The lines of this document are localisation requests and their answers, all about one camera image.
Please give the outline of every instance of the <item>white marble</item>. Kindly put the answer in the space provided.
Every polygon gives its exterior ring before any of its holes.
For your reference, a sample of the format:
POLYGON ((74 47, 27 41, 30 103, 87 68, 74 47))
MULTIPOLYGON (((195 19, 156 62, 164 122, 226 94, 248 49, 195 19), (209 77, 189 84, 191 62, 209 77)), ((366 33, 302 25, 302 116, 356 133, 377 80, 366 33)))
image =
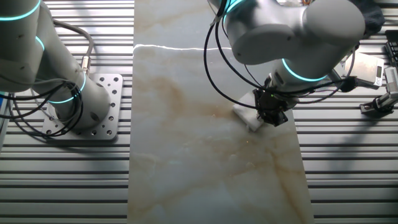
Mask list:
MULTIPOLYGON (((291 111, 249 133, 206 77, 212 20, 206 0, 135 1, 128 223, 313 223, 291 111)), ((209 67, 229 96, 252 90, 217 50, 209 67)), ((271 68, 251 67, 262 82, 271 68)))

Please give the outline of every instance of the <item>cable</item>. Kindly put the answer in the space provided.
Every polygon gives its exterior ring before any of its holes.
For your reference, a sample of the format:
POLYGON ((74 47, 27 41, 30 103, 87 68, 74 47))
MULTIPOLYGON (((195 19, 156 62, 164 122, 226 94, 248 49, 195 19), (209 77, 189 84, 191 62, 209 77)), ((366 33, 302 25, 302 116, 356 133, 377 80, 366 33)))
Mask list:
POLYGON ((213 11, 214 15, 216 16, 217 12, 213 9, 213 6, 211 6, 210 0, 207 0, 207 3, 209 4, 210 9, 213 11))
POLYGON ((261 86, 261 84, 260 84, 259 82, 257 82, 257 80, 254 78, 254 76, 250 73, 250 71, 249 71, 249 69, 248 69, 248 66, 247 66, 246 64, 244 64, 244 67, 245 67, 246 71, 248 71, 248 74, 253 78, 253 80, 254 80, 258 85, 261 86))
POLYGON ((231 101, 231 102, 233 102, 233 103, 236 103, 237 105, 241 105, 241 106, 244 106, 244 107, 247 107, 247 108, 257 109, 255 106, 246 105, 246 104, 244 104, 244 103, 241 103, 241 102, 239 102, 239 101, 236 101, 236 100, 230 98, 229 96, 225 95, 220 89, 218 89, 218 87, 217 87, 217 86, 215 85, 215 83, 213 82, 213 79, 211 79, 210 72, 209 72, 209 69, 208 69, 208 66, 207 66, 207 46, 208 46, 209 39, 210 39, 210 35, 211 35, 211 32, 212 32, 213 28, 214 28, 214 25, 211 25, 210 28, 209 28, 209 31, 208 31, 208 33, 207 33, 207 36, 206 36, 205 47, 203 48, 203 63, 205 64, 205 71, 206 71, 207 77, 208 77, 208 79, 209 79, 211 85, 213 86, 213 88, 214 88, 221 96, 223 96, 223 97, 226 98, 227 100, 229 100, 229 101, 231 101))
POLYGON ((20 81, 12 80, 12 79, 10 79, 10 78, 2 75, 2 74, 0 74, 0 78, 2 78, 4 80, 7 80, 9 82, 18 84, 18 85, 42 85, 42 84, 47 84, 47 83, 52 83, 52 82, 65 82, 65 81, 68 81, 68 80, 62 79, 62 78, 54 78, 54 79, 51 79, 51 80, 42 80, 42 81, 34 82, 34 83, 26 83, 26 82, 20 82, 20 81))
POLYGON ((21 101, 39 99, 39 98, 41 98, 43 96, 47 96, 49 94, 54 94, 55 91, 58 91, 65 84, 66 84, 66 82, 62 83, 59 86, 56 86, 55 88, 53 88, 53 89, 51 89, 49 91, 46 91, 45 93, 39 94, 37 96, 23 96, 23 97, 22 96, 14 96, 14 97, 10 97, 10 96, 5 96, 5 95, 0 94, 0 98, 7 99, 7 100, 21 100, 21 101))
POLYGON ((216 36, 216 43, 217 43, 217 47, 218 50, 220 51, 220 54, 222 56, 222 58, 224 59, 225 63, 230 67, 230 69, 232 69, 232 71, 234 71, 235 74, 237 74, 241 79, 243 79, 246 83, 256 87, 256 88, 260 88, 263 89, 263 87, 261 85, 257 85, 255 83, 253 83, 252 81, 248 80, 247 78, 245 78, 243 75, 241 75, 228 61, 228 59, 225 57, 225 54, 223 52, 223 49, 221 48, 221 44, 220 44, 220 39, 218 38, 218 27, 219 27, 220 23, 217 22, 216 23, 216 29, 215 29, 215 36, 216 36))
MULTIPOLYGON (((351 72, 353 71, 353 68, 354 68, 354 62, 355 62, 355 47, 353 48, 353 59, 352 59, 352 61, 351 61, 351 65, 350 65, 350 67, 349 67, 349 70, 348 70, 348 73, 347 73, 347 77, 346 77, 345 79, 349 78, 349 76, 351 75, 351 72)), ((327 99, 327 98, 332 97, 334 94, 336 94, 336 93, 340 90, 340 88, 341 88, 341 86, 342 86, 343 84, 344 84, 344 83, 338 85, 337 88, 336 88, 336 90, 334 90, 334 91, 333 91, 332 93, 330 93, 329 95, 324 96, 324 97, 322 97, 322 98, 320 98, 320 99, 318 99, 318 100, 309 101, 309 102, 298 102, 297 104, 312 104, 312 103, 319 103, 319 102, 321 102, 321 101, 323 101, 323 100, 325 100, 325 99, 327 99)))
POLYGON ((77 26, 73 26, 73 25, 70 25, 70 24, 55 20, 55 19, 53 19, 53 22, 57 26, 63 27, 63 28, 68 29, 68 30, 72 30, 72 31, 74 31, 74 32, 76 32, 78 34, 81 34, 84 37, 86 37, 87 40, 88 40, 88 49, 87 49, 87 52, 86 52, 85 56, 89 57, 91 55, 91 53, 93 51, 93 48, 94 48, 94 40, 91 37, 91 35, 89 35, 89 33, 87 33, 86 31, 84 31, 83 29, 81 29, 81 28, 79 28, 77 26))
MULTIPOLYGON (((32 93, 32 96, 35 96, 35 92, 33 91, 33 89, 30 89, 30 92, 32 93)), ((39 101, 38 101, 37 99, 35 99, 35 103, 37 104, 37 106, 40 106, 40 103, 39 103, 39 101)), ((72 117, 69 118, 68 120, 62 121, 62 120, 57 119, 57 118, 55 118, 54 116, 52 116, 51 113, 50 113, 50 111, 49 111, 49 112, 46 112, 46 110, 43 109, 43 108, 40 108, 40 110, 43 112, 44 115, 46 115, 46 116, 49 117, 50 119, 54 119, 54 121, 58 121, 58 122, 60 122, 60 123, 68 122, 68 121, 70 121, 71 119, 74 119, 74 118, 76 117, 76 115, 77 115, 77 114, 76 114, 75 116, 72 116, 72 117)))
MULTIPOLYGON (((82 116, 82 114, 83 114, 83 101, 81 100, 81 92, 80 92, 80 90, 79 90, 79 89, 74 90, 75 86, 72 86, 70 83, 69 83, 69 88, 71 88, 71 90, 72 90, 72 91, 71 91, 71 94, 72 94, 73 96, 77 95, 77 97, 74 98, 75 106, 74 106, 74 111, 73 111, 73 114, 72 114, 72 117, 73 117, 73 118, 74 118, 75 115, 77 114, 78 108, 80 108, 80 115, 79 115, 78 119, 75 121, 75 123, 74 123, 72 126, 69 127, 69 125, 72 123, 72 119, 70 119, 70 120, 68 121, 68 123, 67 123, 62 129, 58 130, 58 131, 55 132, 55 133, 47 134, 47 133, 42 133, 41 131, 35 129, 35 128, 34 128, 33 126, 31 126, 24 118, 21 118, 21 120, 22 120, 28 127, 30 127, 30 128, 34 131, 33 133, 28 132, 26 129, 24 129, 24 128, 14 119, 15 124, 16 124, 23 132, 25 132, 26 134, 28 134, 29 136, 32 136, 32 137, 34 137, 34 136, 43 137, 43 138, 46 138, 46 137, 57 137, 57 136, 62 136, 62 135, 64 135, 64 134, 68 133, 69 131, 71 131, 71 130, 78 124, 78 122, 79 122, 79 120, 81 119, 81 116, 82 116)), ((18 114, 21 115, 21 112, 19 111, 19 107, 18 107, 16 101, 14 102, 14 106, 16 107, 16 111, 18 112, 18 114)), ((10 114, 13 116, 13 112, 12 112, 12 109, 11 109, 11 108, 12 108, 12 104, 11 104, 11 102, 10 102, 9 112, 10 112, 10 114)))
MULTIPOLYGON (((41 109, 41 108, 44 106, 44 104, 46 104, 46 102, 48 102, 48 100, 50 100, 51 97, 52 97, 61 87, 65 86, 66 84, 67 84, 67 83, 65 82, 65 83, 63 83, 62 85, 59 85, 59 86, 55 87, 54 89, 52 89, 52 90, 51 90, 51 93, 48 94, 48 97, 46 97, 46 99, 43 101, 43 103, 41 103, 38 107, 36 107, 36 108, 33 109, 32 111, 30 111, 30 112, 28 112, 28 113, 25 113, 25 114, 22 114, 22 115, 19 115, 19 116, 6 116, 6 115, 1 115, 1 114, 0 114, 0 118, 4 118, 4 119, 19 119, 19 118, 24 118, 24 117, 26 117, 26 116, 29 116, 29 115, 35 113, 36 111, 38 111, 39 109, 41 109)), ((7 97, 7 99, 8 99, 8 100, 13 100, 13 101, 15 101, 15 100, 16 100, 16 97, 11 97, 11 96, 9 95, 9 96, 7 97)))
POLYGON ((223 32, 224 32, 226 38, 228 38, 228 34, 226 33, 225 28, 224 28, 224 22, 225 22, 225 17, 223 17, 223 20, 221 21, 221 27, 223 28, 223 32))

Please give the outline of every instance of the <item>black cable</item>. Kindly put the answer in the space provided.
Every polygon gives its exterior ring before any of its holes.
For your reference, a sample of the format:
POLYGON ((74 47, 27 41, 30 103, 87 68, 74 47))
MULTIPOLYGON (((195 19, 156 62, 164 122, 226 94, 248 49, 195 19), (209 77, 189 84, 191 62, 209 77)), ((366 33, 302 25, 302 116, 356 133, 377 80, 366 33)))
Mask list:
POLYGON ((84 31, 83 29, 81 29, 81 28, 79 28, 77 26, 73 26, 73 25, 70 25, 70 24, 55 20, 55 19, 53 19, 53 22, 57 26, 63 27, 63 28, 68 29, 68 30, 72 30, 72 31, 74 31, 74 32, 76 32, 78 34, 81 34, 84 37, 86 37, 87 40, 88 40, 88 49, 87 49, 87 53, 85 54, 85 56, 89 57, 91 55, 91 53, 93 51, 93 48, 94 48, 94 40, 93 40, 93 38, 91 37, 91 35, 89 33, 87 33, 86 31, 84 31))
POLYGON ((224 17, 223 20, 221 21, 221 27, 223 28, 223 32, 224 32, 226 38, 228 38, 228 34, 226 33, 225 28, 224 28, 224 21, 225 21, 225 17, 224 17))
POLYGON ((222 0, 220 7, 218 8, 217 17, 221 17, 224 14, 226 3, 228 0, 222 0))
POLYGON ((228 61, 228 59, 225 57, 225 54, 223 52, 223 49, 221 48, 221 44, 220 44, 220 39, 218 38, 218 27, 219 27, 220 23, 217 22, 216 23, 216 29, 215 29, 215 36, 216 36, 216 43, 217 43, 217 47, 218 47, 218 51, 220 51, 220 54, 222 56, 222 58, 224 59, 225 63, 230 67, 230 69, 232 69, 232 71, 234 71, 235 74, 237 74, 241 79, 243 79, 246 83, 256 87, 256 88, 260 88, 263 89, 263 87, 261 85, 257 85, 255 83, 253 83, 252 81, 248 80, 247 78, 245 78, 243 75, 241 75, 228 61))
MULTIPOLYGON (((75 121, 75 123, 74 123, 71 127, 69 127, 69 125, 72 123, 72 121, 73 121, 72 119, 71 119, 62 129, 58 130, 58 131, 55 132, 55 133, 47 134, 47 133, 42 133, 41 131, 35 129, 35 128, 34 128, 32 125, 30 125, 24 118, 21 118, 21 120, 22 120, 28 127, 30 127, 30 129, 32 129, 32 130, 34 131, 33 133, 28 132, 26 129, 24 129, 24 128, 14 119, 15 124, 16 124, 23 132, 25 132, 26 134, 28 134, 29 136, 32 136, 32 137, 33 137, 33 136, 38 136, 38 137, 43 137, 43 138, 46 138, 46 137, 57 137, 57 136, 65 135, 66 133, 70 132, 70 131, 77 125, 77 123, 78 123, 78 122, 80 121, 80 119, 81 119, 81 116, 82 116, 82 114, 83 114, 83 101, 81 100, 81 93, 80 93, 80 90, 73 90, 73 89, 75 88, 74 85, 69 85, 69 87, 72 89, 72 91, 71 91, 72 96, 75 96, 75 95, 77 96, 77 97, 74 97, 75 106, 74 106, 74 111, 73 111, 72 116, 75 116, 75 114, 78 112, 78 108, 80 108, 80 115, 79 115, 78 119, 75 121)), ((14 102, 14 106, 15 106, 16 111, 18 112, 18 114, 21 115, 21 112, 19 111, 19 107, 18 107, 16 101, 14 102)), ((12 109, 11 109, 11 108, 12 108, 12 104, 11 104, 11 101, 10 101, 9 112, 10 112, 10 114, 13 116, 13 112, 12 112, 12 109)))
POLYGON ((38 111, 39 109, 41 109, 44 104, 46 104, 46 102, 48 102, 48 100, 51 99, 51 97, 62 87, 66 84, 66 82, 58 87, 55 87, 52 91, 51 94, 48 95, 48 97, 46 97, 46 99, 43 101, 43 103, 41 103, 38 107, 36 107, 35 109, 33 109, 32 111, 19 115, 19 116, 6 116, 6 115, 1 115, 0 114, 0 118, 4 118, 4 119, 20 119, 20 118, 24 118, 26 116, 32 115, 34 114, 36 111, 38 111))
POLYGON ((246 105, 246 104, 244 104, 244 103, 241 103, 241 102, 239 102, 239 101, 236 101, 236 100, 230 98, 229 96, 225 95, 220 89, 218 89, 218 87, 217 87, 217 86, 215 85, 215 83, 213 82, 213 79, 211 79, 210 72, 209 72, 209 69, 208 69, 208 66, 207 66, 207 46, 208 46, 209 39, 210 39, 210 35, 211 35, 211 32, 212 32, 213 28, 214 28, 214 25, 211 25, 210 28, 209 28, 209 31, 208 31, 208 33, 207 33, 207 36, 206 36, 205 47, 203 48, 203 63, 205 64, 205 71, 206 71, 207 77, 208 77, 208 79, 209 79, 211 85, 213 86, 213 88, 214 88, 221 96, 225 97, 227 100, 229 100, 229 101, 231 101, 231 102, 233 102, 233 103, 236 103, 237 105, 241 105, 241 106, 244 106, 244 107, 247 107, 247 108, 257 109, 255 106, 246 105))
MULTIPOLYGON (((349 67, 349 70, 348 70, 348 73, 347 73, 347 77, 345 78, 345 80, 348 79, 349 76, 351 75, 351 72, 353 71, 353 68, 354 68, 354 62, 355 62, 355 48, 353 49, 353 59, 352 59, 352 61, 351 61, 351 65, 350 65, 350 67, 349 67)), ((320 99, 318 99, 318 100, 308 101, 308 102, 298 102, 297 104, 312 104, 312 103, 319 103, 319 102, 321 102, 321 101, 323 101, 323 100, 325 100, 325 99, 327 99, 327 98, 332 97, 334 94, 336 94, 336 93, 340 90, 340 88, 341 88, 342 85, 344 85, 344 83, 338 85, 338 86, 336 87, 336 89, 335 89, 332 93, 330 93, 329 95, 324 96, 324 97, 322 97, 322 98, 320 98, 320 99)))
POLYGON ((3 99, 7 99, 7 100, 21 100, 21 101, 27 101, 27 100, 34 100, 34 99, 39 99, 43 96, 47 96, 48 94, 51 93, 55 93, 56 91, 58 91, 59 89, 61 89, 61 87, 65 86, 67 82, 63 82, 61 85, 56 86, 55 88, 46 91, 45 93, 39 94, 37 96, 15 96, 15 97, 10 97, 10 96, 5 96, 3 94, 0 94, 0 98, 3 99))
POLYGON ((253 78, 253 80, 261 86, 261 84, 259 82, 257 82, 257 80, 254 78, 254 76, 251 74, 251 72, 248 69, 248 66, 246 64, 244 64, 244 68, 246 69, 246 71, 248 71, 248 74, 253 78))

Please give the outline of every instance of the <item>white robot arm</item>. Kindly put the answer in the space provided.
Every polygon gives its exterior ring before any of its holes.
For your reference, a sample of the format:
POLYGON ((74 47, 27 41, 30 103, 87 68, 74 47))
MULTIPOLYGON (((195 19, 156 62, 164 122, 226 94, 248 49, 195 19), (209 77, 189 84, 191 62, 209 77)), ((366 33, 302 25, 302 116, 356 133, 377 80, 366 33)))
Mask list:
MULTIPOLYGON (((246 65, 275 62, 263 88, 308 93, 362 39, 365 20, 348 0, 316 0, 286 7, 276 0, 210 0, 225 5, 223 22, 234 57, 246 65)), ((259 117, 278 126, 297 99, 254 91, 259 117)))
MULTIPOLYGON (((108 114, 105 89, 87 77, 59 39, 51 13, 41 0, 0 1, 0 91, 16 93, 32 88, 45 93, 60 83, 35 84, 38 80, 68 80, 81 91, 84 110, 75 129, 87 129, 108 114)), ((68 88, 54 94, 50 103, 58 119, 73 116, 73 96, 68 88)))

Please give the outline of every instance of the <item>metal mounting plate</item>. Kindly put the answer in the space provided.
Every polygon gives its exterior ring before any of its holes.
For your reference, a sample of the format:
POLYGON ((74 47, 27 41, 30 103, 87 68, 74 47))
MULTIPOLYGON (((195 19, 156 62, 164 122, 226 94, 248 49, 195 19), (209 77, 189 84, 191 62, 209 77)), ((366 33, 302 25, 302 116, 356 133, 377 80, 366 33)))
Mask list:
MULTIPOLYGON (((104 86, 111 98, 111 105, 114 103, 114 107, 110 106, 108 115, 97 126, 86 130, 78 130, 77 132, 71 131, 66 135, 48 139, 48 141, 112 141, 118 135, 118 121, 123 90, 123 77, 120 74, 94 73, 90 75, 90 78, 94 82, 104 86)), ((54 118, 57 118, 54 107, 49 105, 47 110, 51 112, 54 118)), ((62 127, 62 123, 55 120, 50 120, 50 118, 46 116, 44 119, 42 132, 46 133, 47 131, 51 131, 54 133, 62 127)))

